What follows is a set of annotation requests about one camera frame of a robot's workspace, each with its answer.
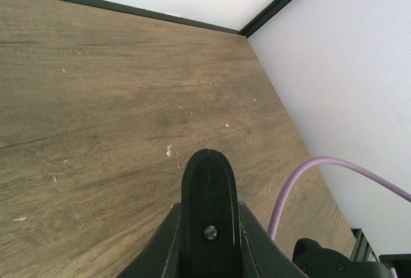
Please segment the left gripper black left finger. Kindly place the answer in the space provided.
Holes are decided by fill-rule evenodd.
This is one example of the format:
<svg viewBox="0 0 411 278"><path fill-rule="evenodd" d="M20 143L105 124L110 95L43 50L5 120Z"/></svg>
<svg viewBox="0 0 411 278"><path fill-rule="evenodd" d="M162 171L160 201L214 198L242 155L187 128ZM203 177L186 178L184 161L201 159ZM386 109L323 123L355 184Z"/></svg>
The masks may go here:
<svg viewBox="0 0 411 278"><path fill-rule="evenodd" d="M240 253L233 263L202 253L190 268L180 252L180 204L174 204L140 254L118 277L306 277L274 244L249 207L239 203Z"/></svg>

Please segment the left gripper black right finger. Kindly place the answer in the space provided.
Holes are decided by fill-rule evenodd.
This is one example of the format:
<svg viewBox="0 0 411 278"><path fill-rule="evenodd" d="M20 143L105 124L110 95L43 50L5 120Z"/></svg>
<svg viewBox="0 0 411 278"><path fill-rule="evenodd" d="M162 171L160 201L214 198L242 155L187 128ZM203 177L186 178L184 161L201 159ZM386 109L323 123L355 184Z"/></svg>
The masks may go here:
<svg viewBox="0 0 411 278"><path fill-rule="evenodd" d="M181 277L240 276L240 214L228 159L216 150L194 153L181 192Z"/></svg>

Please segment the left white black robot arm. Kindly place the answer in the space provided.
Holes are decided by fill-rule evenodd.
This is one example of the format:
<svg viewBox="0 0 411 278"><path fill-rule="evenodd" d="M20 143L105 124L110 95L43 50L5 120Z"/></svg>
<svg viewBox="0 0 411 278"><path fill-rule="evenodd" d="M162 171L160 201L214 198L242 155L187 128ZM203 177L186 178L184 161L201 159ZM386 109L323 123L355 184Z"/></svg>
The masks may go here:
<svg viewBox="0 0 411 278"><path fill-rule="evenodd" d="M390 277L382 263L353 261L302 238L293 256L275 245L279 219L296 180L310 167L329 163L361 175L371 173L350 162L319 157L298 166L285 182L264 229L238 201L228 159L216 150L194 153L182 178L181 201L173 205L143 251L121 271L122 277Z"/></svg>

